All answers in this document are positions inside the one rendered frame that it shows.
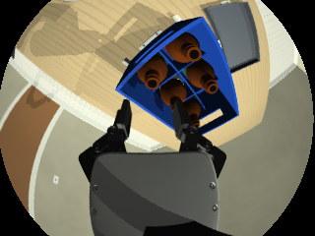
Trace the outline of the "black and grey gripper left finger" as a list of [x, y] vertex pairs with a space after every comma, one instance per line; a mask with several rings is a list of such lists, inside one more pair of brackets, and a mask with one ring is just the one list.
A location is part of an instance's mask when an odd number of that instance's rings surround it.
[[79, 155], [80, 164], [90, 183], [95, 159], [99, 155], [106, 152], [127, 152], [124, 142], [130, 136], [131, 121], [130, 100], [123, 99], [121, 109], [117, 110], [113, 126], [108, 127], [105, 135]]

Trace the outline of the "brown ceramic bottle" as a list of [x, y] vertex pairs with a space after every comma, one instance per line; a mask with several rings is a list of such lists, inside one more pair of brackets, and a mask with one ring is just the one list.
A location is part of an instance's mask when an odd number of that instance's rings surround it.
[[164, 48], [172, 59], [181, 63], [196, 62], [202, 56], [198, 39], [186, 31]]
[[148, 89], [157, 89], [159, 83], [166, 78], [167, 72], [164, 57], [160, 53], [156, 53], [137, 71], [137, 75]]

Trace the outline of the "blue bottle crate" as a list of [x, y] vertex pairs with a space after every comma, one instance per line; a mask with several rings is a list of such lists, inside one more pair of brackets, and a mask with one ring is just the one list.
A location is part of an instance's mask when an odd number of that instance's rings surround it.
[[[115, 90], [174, 131], [171, 107], [162, 101], [159, 87], [178, 74], [186, 88], [185, 100], [193, 95], [196, 95], [199, 99], [201, 105], [199, 120], [219, 109], [222, 112], [222, 116], [198, 128], [199, 133], [204, 135], [239, 116], [232, 75], [221, 46], [204, 17], [188, 19], [174, 24], [177, 25], [167, 28], [166, 31], [164, 30], [131, 60]], [[202, 52], [201, 57], [214, 68], [215, 80], [218, 82], [219, 88], [213, 94], [209, 94], [203, 88], [193, 86], [182, 71], [194, 62], [177, 62], [164, 49], [172, 40], [186, 31], [192, 33], [198, 39]], [[168, 72], [158, 88], [148, 89], [145, 83], [138, 78], [137, 71], [158, 52], [164, 57]]]

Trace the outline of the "brown glass bottle with green label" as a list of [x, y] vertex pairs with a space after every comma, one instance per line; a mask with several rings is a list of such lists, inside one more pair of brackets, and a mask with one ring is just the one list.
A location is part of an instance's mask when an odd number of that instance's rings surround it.
[[215, 93], [219, 88], [214, 68], [203, 58], [192, 63], [183, 72], [196, 88], [204, 89], [208, 93]]

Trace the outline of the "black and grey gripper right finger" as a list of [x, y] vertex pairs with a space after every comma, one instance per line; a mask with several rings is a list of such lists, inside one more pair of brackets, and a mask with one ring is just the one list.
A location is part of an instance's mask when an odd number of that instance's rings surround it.
[[218, 147], [213, 146], [212, 142], [201, 135], [198, 128], [191, 124], [188, 111], [184, 109], [181, 99], [175, 100], [172, 119], [175, 137], [181, 142], [179, 151], [206, 153], [211, 158], [216, 169], [217, 178], [219, 178], [226, 160], [226, 154]]

